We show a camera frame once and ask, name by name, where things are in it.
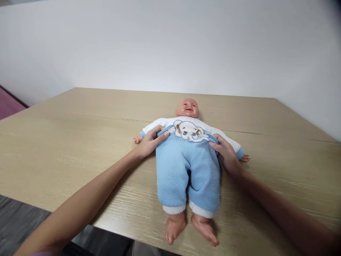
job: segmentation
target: white sleeve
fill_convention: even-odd
[[[233,139],[230,139],[229,137],[227,137],[226,134],[225,134],[223,131],[221,131],[221,130],[219,130],[219,129],[217,129],[217,128],[211,127],[211,134],[213,135],[213,134],[215,134],[215,133],[218,133],[221,137],[223,137],[224,139],[226,139],[227,142],[228,142],[229,144],[232,145],[232,147],[233,147],[233,149],[234,149],[234,151],[235,151],[236,153],[239,151],[239,149],[242,148],[241,145],[240,145],[239,143],[237,143],[237,142],[235,142]]]
[[[154,122],[152,122],[151,124],[147,125],[145,128],[142,129],[142,132],[140,133],[142,138],[146,135],[147,132],[154,129],[158,125],[165,126],[166,121],[167,121],[167,118],[159,118],[155,120]]]

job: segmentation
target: baby doll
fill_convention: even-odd
[[[139,144],[145,134],[158,125],[165,127],[159,134],[169,131],[169,136],[156,148],[157,195],[168,213],[165,238],[171,245],[185,229],[186,188],[189,206],[192,209],[192,225],[213,246],[219,244],[211,226],[213,214],[220,203],[220,169],[216,152],[209,141],[218,143],[212,134],[218,133],[226,139],[237,153],[238,159],[249,161],[249,155],[234,140],[221,130],[210,127],[199,120],[198,104],[185,99],[175,110],[174,118],[160,118],[146,126],[133,139]]]

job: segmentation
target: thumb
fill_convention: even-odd
[[[215,144],[213,142],[209,142],[209,145],[211,146],[211,148],[213,148],[215,151],[222,153],[222,151],[224,150],[222,145],[219,144]]]
[[[169,131],[164,132],[159,137],[157,137],[155,140],[153,140],[155,146],[161,143],[161,141],[165,140],[169,135]]]

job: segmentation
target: blue fleece pants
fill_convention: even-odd
[[[187,171],[189,206],[200,216],[212,218],[220,203],[220,168],[209,142],[192,142],[170,133],[156,148],[157,195],[168,214],[186,208]]]

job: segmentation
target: elephant ear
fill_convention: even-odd
[[[197,128],[198,128],[198,130],[197,130],[196,134],[198,136],[203,135],[204,134],[204,130],[201,127],[197,127]]]
[[[181,124],[181,123],[182,123],[181,120],[176,120],[176,121],[174,122],[174,127],[175,127],[175,132],[176,132],[176,133],[181,134],[181,131],[180,131],[180,124]]]

